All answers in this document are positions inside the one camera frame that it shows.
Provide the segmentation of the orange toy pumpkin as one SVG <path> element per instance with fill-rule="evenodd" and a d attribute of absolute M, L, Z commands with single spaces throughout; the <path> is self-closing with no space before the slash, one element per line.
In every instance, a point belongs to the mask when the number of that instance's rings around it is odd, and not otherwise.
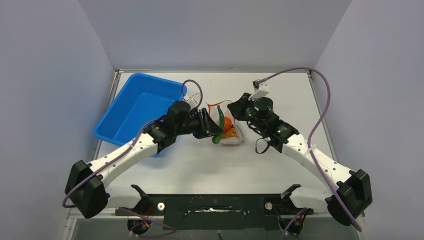
<path fill-rule="evenodd" d="M 229 117 L 225 116 L 224 117 L 224 132 L 225 133 L 228 132 L 232 127 L 233 127 L 232 120 Z"/>

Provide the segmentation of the green toy chili pepper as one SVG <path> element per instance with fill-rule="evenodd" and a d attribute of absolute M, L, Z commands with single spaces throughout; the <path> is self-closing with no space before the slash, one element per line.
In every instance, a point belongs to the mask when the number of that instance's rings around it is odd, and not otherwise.
<path fill-rule="evenodd" d="M 217 112 L 218 112 L 218 116 L 219 116 L 219 124 L 218 125 L 221 129 L 221 133 L 215 135 L 212 138 L 212 142 L 216 145 L 220 143 L 222 136 L 223 136 L 223 133 L 224 133 L 224 128 L 225 128 L 225 115 L 224 115 L 220 105 L 217 106 Z"/>

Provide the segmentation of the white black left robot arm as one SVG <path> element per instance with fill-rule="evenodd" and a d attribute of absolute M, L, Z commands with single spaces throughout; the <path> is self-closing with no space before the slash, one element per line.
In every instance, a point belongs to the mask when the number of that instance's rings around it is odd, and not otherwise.
<path fill-rule="evenodd" d="M 208 114 L 181 100 L 175 101 L 167 113 L 151 120 L 128 143 L 88 163 L 79 160 L 70 169 L 65 186 L 65 208 L 76 208 L 86 219 L 107 208 L 133 209 L 147 194 L 138 185 L 128 187 L 111 183 L 140 161 L 173 145 L 178 136 L 193 135 L 196 139 L 215 137 L 224 128 Z"/>

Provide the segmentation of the blue plastic bin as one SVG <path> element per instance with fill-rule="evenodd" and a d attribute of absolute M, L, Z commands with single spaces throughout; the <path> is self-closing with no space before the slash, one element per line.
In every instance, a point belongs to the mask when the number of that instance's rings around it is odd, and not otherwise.
<path fill-rule="evenodd" d="M 186 92 L 181 82 L 133 73 L 94 127 L 93 135 L 101 146 L 120 147 L 132 140 L 144 124 L 166 114 Z"/>

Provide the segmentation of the yellow fried food piece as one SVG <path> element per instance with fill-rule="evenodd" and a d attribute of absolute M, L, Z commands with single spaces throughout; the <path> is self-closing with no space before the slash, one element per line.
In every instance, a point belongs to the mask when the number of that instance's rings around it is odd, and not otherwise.
<path fill-rule="evenodd" d="M 226 133 L 222 135 L 222 139 L 229 139 L 229 138 L 238 138 L 238 134 L 235 128 L 230 128 Z"/>

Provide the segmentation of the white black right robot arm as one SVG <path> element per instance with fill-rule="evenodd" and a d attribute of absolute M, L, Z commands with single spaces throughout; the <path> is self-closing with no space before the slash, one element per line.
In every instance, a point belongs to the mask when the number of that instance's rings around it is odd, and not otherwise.
<path fill-rule="evenodd" d="M 294 184 L 281 199 L 282 209 L 289 214 L 298 209 L 328 212 L 338 223 L 349 226 L 373 202 L 370 176 L 362 169 L 353 171 L 312 146 L 293 126 L 274 113 L 268 97 L 250 100 L 250 94 L 227 107 L 239 122 L 246 122 L 269 146 L 295 160 L 326 185 L 327 190 Z"/>

